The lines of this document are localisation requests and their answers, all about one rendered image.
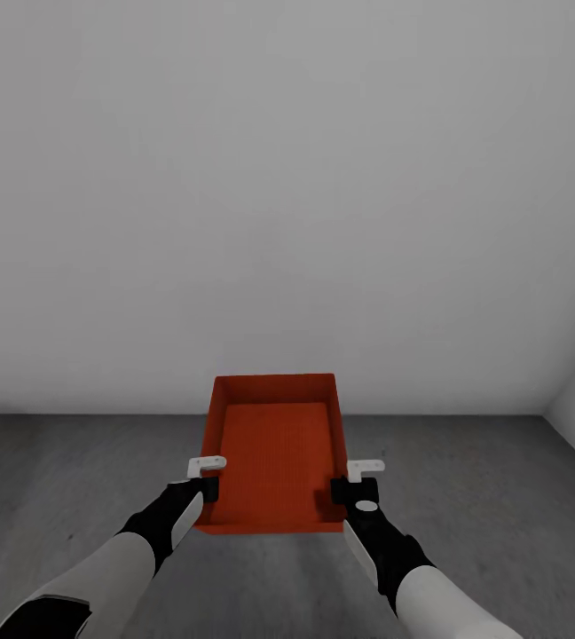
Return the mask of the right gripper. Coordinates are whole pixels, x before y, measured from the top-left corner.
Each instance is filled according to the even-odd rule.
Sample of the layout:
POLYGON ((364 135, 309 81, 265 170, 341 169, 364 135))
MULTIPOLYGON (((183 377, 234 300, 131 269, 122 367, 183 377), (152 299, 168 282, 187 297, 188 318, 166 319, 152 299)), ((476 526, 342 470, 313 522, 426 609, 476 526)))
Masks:
POLYGON ((347 477, 330 479, 332 489, 332 504, 344 504, 353 492, 364 492, 373 498, 373 501, 379 504, 378 485, 375 477, 362 477, 361 482, 349 482, 347 477))

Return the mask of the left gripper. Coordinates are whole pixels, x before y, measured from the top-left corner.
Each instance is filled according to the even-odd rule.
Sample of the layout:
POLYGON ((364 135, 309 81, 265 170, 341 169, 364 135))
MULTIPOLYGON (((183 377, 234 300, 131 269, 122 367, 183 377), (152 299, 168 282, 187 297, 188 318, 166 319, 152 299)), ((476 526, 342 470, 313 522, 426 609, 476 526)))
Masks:
POLYGON ((219 477, 195 479, 195 483, 201 487, 203 503, 217 501, 219 499, 219 477))

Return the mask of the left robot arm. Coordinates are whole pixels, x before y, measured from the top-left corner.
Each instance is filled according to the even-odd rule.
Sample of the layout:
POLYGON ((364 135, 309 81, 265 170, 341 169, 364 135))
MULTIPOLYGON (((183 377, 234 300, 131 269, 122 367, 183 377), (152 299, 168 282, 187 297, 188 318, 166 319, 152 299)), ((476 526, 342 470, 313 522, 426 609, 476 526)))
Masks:
POLYGON ((220 455, 192 458, 187 479, 169 482, 111 540, 13 610, 0 625, 0 639, 118 639, 203 503, 219 499, 219 477, 201 472, 225 467, 220 455))

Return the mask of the storage box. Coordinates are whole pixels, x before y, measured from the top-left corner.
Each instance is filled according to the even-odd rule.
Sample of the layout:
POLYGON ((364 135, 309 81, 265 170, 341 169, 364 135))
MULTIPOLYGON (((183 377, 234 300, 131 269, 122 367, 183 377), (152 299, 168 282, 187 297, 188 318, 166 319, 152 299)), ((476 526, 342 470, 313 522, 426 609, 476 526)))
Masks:
POLYGON ((223 456, 219 499, 193 524, 210 535, 343 533, 330 479, 348 476, 334 374, 215 378, 201 457, 223 456))

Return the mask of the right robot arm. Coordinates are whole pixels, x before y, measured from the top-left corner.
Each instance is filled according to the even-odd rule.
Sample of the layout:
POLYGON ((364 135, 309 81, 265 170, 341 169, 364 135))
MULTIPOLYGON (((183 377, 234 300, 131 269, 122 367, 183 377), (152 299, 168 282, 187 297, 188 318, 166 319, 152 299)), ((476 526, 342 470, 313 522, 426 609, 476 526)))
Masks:
POLYGON ((375 477, 379 460, 347 461, 348 476, 330 479, 332 504, 344 504, 346 542, 369 579, 387 596, 409 639, 523 639, 466 596, 424 555, 420 543, 387 522, 375 477))

